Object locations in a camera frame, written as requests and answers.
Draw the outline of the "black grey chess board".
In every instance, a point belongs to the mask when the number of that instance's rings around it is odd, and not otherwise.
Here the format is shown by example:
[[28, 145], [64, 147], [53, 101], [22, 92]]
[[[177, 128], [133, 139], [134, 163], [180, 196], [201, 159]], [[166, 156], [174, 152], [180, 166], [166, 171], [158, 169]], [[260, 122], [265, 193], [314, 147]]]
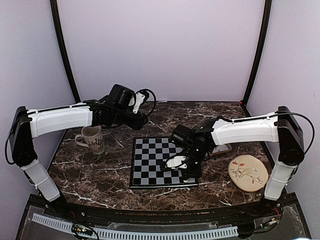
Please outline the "black grey chess board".
[[132, 145], [130, 170], [131, 189], [197, 187], [198, 180], [184, 182], [179, 168], [163, 171], [161, 164], [169, 157], [180, 153], [168, 137], [135, 137]]

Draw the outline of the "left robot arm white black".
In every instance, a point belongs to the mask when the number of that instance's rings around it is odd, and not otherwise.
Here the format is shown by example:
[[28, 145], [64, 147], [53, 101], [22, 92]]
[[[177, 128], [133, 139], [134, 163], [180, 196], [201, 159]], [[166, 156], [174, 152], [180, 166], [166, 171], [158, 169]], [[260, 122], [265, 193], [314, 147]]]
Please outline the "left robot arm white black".
[[5, 158], [16, 165], [60, 218], [67, 218], [70, 206], [62, 200], [63, 194], [43, 166], [37, 150], [52, 145], [57, 148], [68, 129], [104, 126], [117, 128], [126, 125], [140, 130], [149, 120], [149, 113], [140, 108], [155, 94], [146, 88], [134, 91], [115, 84], [101, 99], [90, 99], [75, 104], [43, 109], [19, 106], [13, 117], [4, 147]]

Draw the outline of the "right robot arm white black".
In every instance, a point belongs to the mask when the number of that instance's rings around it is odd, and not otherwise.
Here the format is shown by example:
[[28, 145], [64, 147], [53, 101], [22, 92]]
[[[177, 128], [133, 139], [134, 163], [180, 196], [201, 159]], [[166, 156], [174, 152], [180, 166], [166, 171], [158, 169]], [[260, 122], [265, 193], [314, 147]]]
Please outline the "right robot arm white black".
[[279, 155], [271, 177], [264, 189], [264, 199], [255, 205], [255, 213], [266, 217], [275, 208], [286, 184], [305, 159], [309, 147], [304, 145], [304, 134], [286, 106], [265, 115], [227, 119], [222, 116], [205, 120], [197, 129], [179, 124], [170, 137], [182, 152], [169, 157], [164, 167], [182, 169], [184, 181], [202, 176], [201, 163], [217, 146], [232, 143], [271, 142], [279, 144]]

